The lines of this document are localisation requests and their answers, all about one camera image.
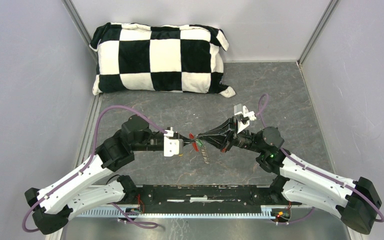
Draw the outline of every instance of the gray floor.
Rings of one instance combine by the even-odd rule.
[[[309,210],[293,209],[292,220]],[[267,219],[144,218],[161,227],[147,230],[113,218],[76,217],[64,228],[64,240],[349,240],[345,225],[316,210],[307,220],[276,226]]]
[[[317,124],[313,106],[296,63],[227,63],[223,82],[236,95],[124,91],[102,96],[101,110],[111,105],[126,105],[142,111],[161,127],[174,126],[184,136],[205,132],[233,115],[233,106],[244,104],[258,111],[262,93],[270,95],[265,122],[278,127],[284,147],[300,158],[328,171],[332,168]],[[112,110],[101,121],[98,144],[121,128],[132,113]],[[252,122],[253,132],[261,129]],[[275,175],[263,171],[255,161],[258,154],[232,148],[221,153],[207,146],[210,163],[202,155],[184,149],[182,157],[164,157],[162,152],[136,152],[135,161],[118,174],[130,175],[140,184],[270,184]]]

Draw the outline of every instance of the cable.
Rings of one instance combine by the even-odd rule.
[[[310,212],[307,213],[307,215],[297,219],[297,220],[293,220],[293,221],[287,221],[287,222],[276,222],[276,225],[289,225],[289,224],[296,224],[296,223],[299,223],[299,222],[302,222],[306,219],[308,219],[311,215],[313,215],[314,211],[316,210],[315,207],[313,207]]]
[[[110,178],[108,179],[108,181],[106,181],[105,185],[107,185],[107,184],[111,181],[111,179],[113,179],[113,178],[115,178],[115,177],[120,177],[120,174],[116,174],[116,175],[110,177]]]
[[[267,96],[265,102],[264,102],[264,105],[261,106],[261,101],[263,100],[263,98]],[[269,103],[269,95],[267,93],[264,93],[259,101],[258,101],[258,112],[257,112],[257,115],[259,115],[260,119],[261,119],[261,122],[262,122],[262,125],[264,126],[264,128],[266,127],[266,124],[264,123],[264,117],[263,117],[263,112],[264,112],[264,109],[267,107],[267,104]],[[316,169],[313,169],[311,167],[306,167],[304,164],[302,164],[301,162],[297,161],[296,159],[294,159],[293,157],[291,157],[284,149],[283,147],[280,148],[280,150],[282,151],[283,154],[285,154],[285,156],[287,156],[292,162],[294,162],[295,164],[297,164],[298,166],[310,171],[310,172],[313,172],[325,179],[328,179],[328,180],[331,180],[332,182],[336,183],[336,184],[339,184],[341,186],[343,186],[344,188],[347,188],[349,190],[351,190],[352,192],[354,192],[355,194],[357,194],[358,196],[360,196],[364,201],[366,201],[370,207],[372,207],[374,209],[374,211],[379,215],[380,219],[375,219],[374,221],[375,222],[378,222],[378,223],[383,223],[384,222],[384,215],[382,214],[382,212],[379,210],[378,207],[376,207],[376,205],[370,201],[370,199],[368,199],[366,196],[364,196],[360,191],[358,191],[357,189],[355,189],[354,187],[351,187],[349,185],[347,185],[345,182],[342,182],[342,181],[339,181],[333,177],[330,177],[322,172],[319,172],[317,171]]]
[[[37,200],[37,202],[35,202],[31,207],[30,209],[27,211],[27,213],[24,215],[24,218],[22,219],[22,224],[21,224],[21,227],[22,229],[27,232],[27,233],[34,233],[34,232],[37,232],[39,231],[39,228],[36,228],[36,229],[28,229],[26,227],[26,222],[27,222],[27,218],[29,217],[29,215],[33,212],[33,210],[39,205],[41,204],[45,198],[48,198],[49,196],[51,196],[54,192],[56,192],[58,189],[60,189],[62,186],[66,185],[67,183],[69,183],[71,180],[75,179],[77,176],[83,174],[83,172],[85,171],[85,169],[87,169],[89,167],[89,165],[92,163],[92,160],[94,159],[94,154],[95,154],[95,150],[97,149],[97,139],[98,139],[98,127],[99,127],[99,124],[101,122],[101,119],[102,117],[104,116],[104,114],[106,112],[108,112],[109,110],[111,109],[125,109],[125,110],[128,110],[130,112],[133,112],[134,114],[138,115],[139,117],[141,117],[142,119],[144,119],[145,121],[147,121],[151,126],[153,126],[154,128],[156,128],[158,131],[166,134],[167,131],[165,131],[164,129],[162,129],[161,127],[159,127],[155,122],[151,121],[149,118],[147,118],[145,115],[143,115],[142,113],[140,113],[139,111],[131,108],[131,107],[128,107],[128,106],[123,106],[123,105],[112,105],[112,106],[109,106],[107,108],[105,108],[98,116],[97,118],[97,121],[96,121],[96,125],[95,125],[95,130],[93,132],[93,145],[92,145],[92,154],[90,155],[90,158],[89,160],[86,162],[86,164],[78,171],[78,173],[72,175],[71,177],[69,177],[68,179],[66,179],[65,181],[61,182],[59,185],[57,185],[56,187],[54,187],[53,189],[51,189],[48,193],[45,194],[45,196],[43,196],[41,199]]]
[[[133,221],[117,204],[115,204],[113,202],[110,204],[113,205],[116,209],[118,209],[121,214],[123,214],[123,216],[128,220],[127,223],[129,223],[129,224],[136,225],[142,229],[155,229],[158,227],[158,224],[155,222],[150,222],[150,221],[138,221],[138,222],[136,222],[136,221]]]

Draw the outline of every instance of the white wall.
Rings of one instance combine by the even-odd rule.
[[[329,0],[73,0],[89,33],[107,22],[223,29],[225,61],[297,60]]]
[[[338,173],[371,179],[384,213],[384,1],[340,1],[303,73]]]
[[[0,0],[0,240],[44,239],[24,192],[73,169],[95,67],[60,0]]]

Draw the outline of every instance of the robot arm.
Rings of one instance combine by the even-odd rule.
[[[34,223],[43,234],[50,234],[67,224],[69,220],[89,209],[120,201],[131,202],[136,196],[136,186],[129,176],[120,176],[105,186],[86,190],[96,181],[118,171],[135,160],[134,151],[163,151],[164,156],[181,155],[183,146],[193,140],[183,137],[170,127],[167,133],[152,132],[149,124],[133,115],[112,137],[96,148],[90,165],[81,172],[86,162],[57,182],[42,189],[30,188],[24,195],[32,207],[44,197],[32,215]],[[71,176],[78,176],[66,182]],[[59,184],[63,186],[47,195]]]
[[[250,121],[256,119],[253,114],[245,106],[237,105],[234,117],[212,130],[198,134],[196,138],[208,142],[222,153],[233,146],[259,153],[256,161],[260,167],[278,175],[270,186],[272,198],[283,196],[288,201],[325,210],[340,218],[351,229],[368,234],[377,213],[350,188],[361,192],[379,209],[382,202],[373,183],[363,177],[355,181],[333,174],[291,154],[282,148],[284,139],[277,127],[268,126],[257,133],[245,130]],[[327,178],[336,179],[343,185]]]

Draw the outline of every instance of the black and white pillow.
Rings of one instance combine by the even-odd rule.
[[[236,94],[221,83],[219,49],[229,48],[221,29],[109,22],[96,29],[89,46],[99,61],[94,95],[122,90]]]

